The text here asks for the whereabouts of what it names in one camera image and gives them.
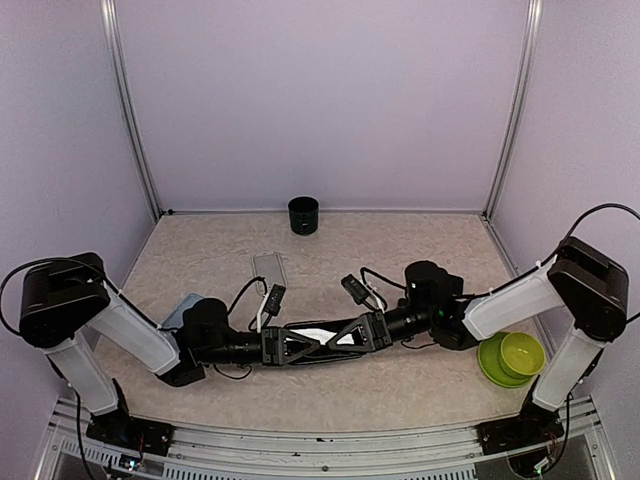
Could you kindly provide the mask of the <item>black smartphone teal edge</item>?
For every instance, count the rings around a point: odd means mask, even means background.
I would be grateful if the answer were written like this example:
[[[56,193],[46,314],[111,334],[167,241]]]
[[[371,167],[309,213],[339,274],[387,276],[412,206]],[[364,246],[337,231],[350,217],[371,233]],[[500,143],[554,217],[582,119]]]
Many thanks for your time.
[[[301,329],[290,328],[290,331],[293,333],[302,335],[304,337],[311,338],[312,340],[316,340],[321,345],[326,345],[333,337],[337,335],[336,332],[332,332],[332,331],[321,329],[321,328],[301,328]]]

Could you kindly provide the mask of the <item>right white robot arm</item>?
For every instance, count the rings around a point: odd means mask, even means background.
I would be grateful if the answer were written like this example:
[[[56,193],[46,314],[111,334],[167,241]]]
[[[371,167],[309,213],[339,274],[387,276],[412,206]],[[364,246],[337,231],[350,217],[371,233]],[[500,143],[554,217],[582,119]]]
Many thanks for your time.
[[[431,261],[410,264],[404,278],[403,305],[357,317],[327,347],[374,352],[427,332],[446,349],[465,350],[530,318],[565,323],[550,364],[530,390],[532,405],[511,423],[512,436],[523,444],[549,429],[549,412],[559,409],[629,323],[626,269],[574,236],[564,239],[550,258],[485,294],[462,295],[462,278]]]

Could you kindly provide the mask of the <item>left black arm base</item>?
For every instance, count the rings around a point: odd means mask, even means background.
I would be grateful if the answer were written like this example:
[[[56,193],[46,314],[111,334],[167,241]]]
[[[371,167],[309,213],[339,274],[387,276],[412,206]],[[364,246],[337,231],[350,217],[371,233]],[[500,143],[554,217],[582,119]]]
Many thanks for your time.
[[[118,382],[112,380],[117,394],[116,409],[102,415],[91,415],[86,436],[142,454],[166,457],[174,435],[174,426],[132,416]]]

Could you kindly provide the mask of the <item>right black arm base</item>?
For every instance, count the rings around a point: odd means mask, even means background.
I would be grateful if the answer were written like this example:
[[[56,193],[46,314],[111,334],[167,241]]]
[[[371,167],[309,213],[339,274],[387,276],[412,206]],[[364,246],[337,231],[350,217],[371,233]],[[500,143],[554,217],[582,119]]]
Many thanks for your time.
[[[503,453],[562,437],[565,428],[558,410],[546,410],[533,403],[533,392],[538,381],[530,387],[517,415],[485,421],[476,426],[484,455]]]

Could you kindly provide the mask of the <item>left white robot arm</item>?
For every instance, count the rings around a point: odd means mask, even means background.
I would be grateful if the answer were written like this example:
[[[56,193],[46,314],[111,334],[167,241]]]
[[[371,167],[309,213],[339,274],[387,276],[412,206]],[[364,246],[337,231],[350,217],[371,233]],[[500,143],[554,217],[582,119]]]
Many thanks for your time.
[[[121,445],[140,434],[128,413],[122,387],[100,366],[83,335],[90,328],[132,355],[164,384],[181,388],[205,378],[219,364],[281,366],[285,339],[303,336],[273,327],[273,308],[265,299],[250,331],[229,326],[230,310],[205,298],[186,309],[178,327],[149,319],[107,277],[102,258],[93,253],[38,259],[19,267],[23,273],[19,336],[41,350],[94,417]]]

